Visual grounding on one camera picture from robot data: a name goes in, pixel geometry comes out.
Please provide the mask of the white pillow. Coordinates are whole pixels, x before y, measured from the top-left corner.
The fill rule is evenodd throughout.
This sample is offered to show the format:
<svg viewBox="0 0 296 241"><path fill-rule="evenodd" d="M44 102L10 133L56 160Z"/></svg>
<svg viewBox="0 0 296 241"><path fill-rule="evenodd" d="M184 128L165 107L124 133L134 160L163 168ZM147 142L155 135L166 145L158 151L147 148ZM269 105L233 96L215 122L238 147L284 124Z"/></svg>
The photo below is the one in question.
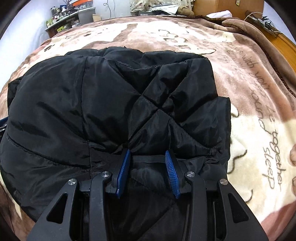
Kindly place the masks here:
<svg viewBox="0 0 296 241"><path fill-rule="evenodd" d="M215 13L210 13L207 15L208 18L231 18L232 13L229 10L219 11Z"/></svg>

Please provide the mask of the brown plush bed blanket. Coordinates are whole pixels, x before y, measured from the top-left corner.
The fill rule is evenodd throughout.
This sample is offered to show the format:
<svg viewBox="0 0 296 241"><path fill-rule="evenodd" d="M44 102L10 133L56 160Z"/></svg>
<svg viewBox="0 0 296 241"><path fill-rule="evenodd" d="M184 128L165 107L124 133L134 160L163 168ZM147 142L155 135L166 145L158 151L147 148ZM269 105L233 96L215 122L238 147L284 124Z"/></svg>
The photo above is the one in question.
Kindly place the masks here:
<svg viewBox="0 0 296 241"><path fill-rule="evenodd" d="M112 46L207 57L217 92L231 101L227 176L269 240L295 240L295 71L254 25L235 18L129 16L44 41L10 76L78 49Z"/></svg>

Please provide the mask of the wooden headboard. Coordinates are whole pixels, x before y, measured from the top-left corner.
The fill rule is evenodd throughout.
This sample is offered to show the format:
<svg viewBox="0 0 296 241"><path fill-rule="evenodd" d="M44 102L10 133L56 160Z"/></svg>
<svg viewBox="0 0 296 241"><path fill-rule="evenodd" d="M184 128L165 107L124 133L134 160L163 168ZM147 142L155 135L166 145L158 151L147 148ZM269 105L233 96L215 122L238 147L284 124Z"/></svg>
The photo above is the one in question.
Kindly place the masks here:
<svg viewBox="0 0 296 241"><path fill-rule="evenodd" d="M275 27L268 16L264 16L261 12L247 10L245 12L244 21L247 21L257 27L285 57L286 61L288 61L292 69L295 71L295 44L288 39L284 33Z"/></svg>

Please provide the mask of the black puffer jacket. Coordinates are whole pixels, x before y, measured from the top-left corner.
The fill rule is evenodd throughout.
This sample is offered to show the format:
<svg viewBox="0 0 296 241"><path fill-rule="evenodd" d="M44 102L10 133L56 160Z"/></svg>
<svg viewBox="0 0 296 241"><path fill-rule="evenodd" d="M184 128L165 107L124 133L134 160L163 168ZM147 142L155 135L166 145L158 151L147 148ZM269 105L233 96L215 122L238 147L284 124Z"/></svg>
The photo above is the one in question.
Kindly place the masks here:
<svg viewBox="0 0 296 241"><path fill-rule="evenodd" d="M188 203L171 192L165 152L204 179L226 176L230 100L206 57L81 49L10 82L7 102L1 175L33 221L69 179L110 170L129 149L124 196L107 198L111 239L182 240Z"/></svg>

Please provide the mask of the wooden wardrobe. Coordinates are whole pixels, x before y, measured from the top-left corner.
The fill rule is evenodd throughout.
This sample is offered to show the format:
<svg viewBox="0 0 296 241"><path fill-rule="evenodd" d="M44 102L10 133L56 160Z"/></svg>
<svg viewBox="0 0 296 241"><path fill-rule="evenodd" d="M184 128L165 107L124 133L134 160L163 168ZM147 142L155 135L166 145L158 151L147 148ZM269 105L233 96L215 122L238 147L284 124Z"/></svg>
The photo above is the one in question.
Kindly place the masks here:
<svg viewBox="0 0 296 241"><path fill-rule="evenodd" d="M254 12L262 16L263 7L264 0L196 0L193 4L193 12L196 16L205 16L229 10L233 17L243 20L248 14Z"/></svg>

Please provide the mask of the orange box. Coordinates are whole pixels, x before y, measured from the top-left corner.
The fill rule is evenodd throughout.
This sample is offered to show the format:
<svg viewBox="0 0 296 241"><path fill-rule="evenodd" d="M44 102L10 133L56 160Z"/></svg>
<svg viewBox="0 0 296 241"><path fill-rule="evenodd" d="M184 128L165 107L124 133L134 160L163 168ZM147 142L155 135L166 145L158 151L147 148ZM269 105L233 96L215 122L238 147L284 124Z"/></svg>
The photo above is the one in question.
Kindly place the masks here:
<svg viewBox="0 0 296 241"><path fill-rule="evenodd" d="M69 1L69 6L80 6L82 4L88 3L92 0L71 0Z"/></svg>

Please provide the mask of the heart patterned cream curtain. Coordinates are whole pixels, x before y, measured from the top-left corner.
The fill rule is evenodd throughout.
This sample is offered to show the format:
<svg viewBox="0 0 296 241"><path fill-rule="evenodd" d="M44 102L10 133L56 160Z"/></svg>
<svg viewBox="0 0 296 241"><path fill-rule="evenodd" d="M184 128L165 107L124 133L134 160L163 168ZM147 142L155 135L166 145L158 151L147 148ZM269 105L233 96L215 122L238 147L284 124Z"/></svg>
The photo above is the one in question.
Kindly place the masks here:
<svg viewBox="0 0 296 241"><path fill-rule="evenodd" d="M181 15L194 16L192 4L194 1L162 1L143 0L129 1L130 12L135 16L146 15Z"/></svg>

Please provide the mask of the cluttered wooden shelf desk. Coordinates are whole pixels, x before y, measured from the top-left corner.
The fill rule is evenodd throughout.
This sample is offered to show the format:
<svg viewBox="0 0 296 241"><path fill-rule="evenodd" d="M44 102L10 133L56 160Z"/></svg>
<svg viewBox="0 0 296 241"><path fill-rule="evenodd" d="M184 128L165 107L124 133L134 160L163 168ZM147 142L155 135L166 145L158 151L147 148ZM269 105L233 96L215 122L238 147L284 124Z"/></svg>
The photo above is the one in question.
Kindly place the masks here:
<svg viewBox="0 0 296 241"><path fill-rule="evenodd" d="M46 21L45 30L50 38L63 30L93 22L93 15L95 14L93 1L80 6L69 6L69 1L64 2L66 5L51 8L52 17Z"/></svg>

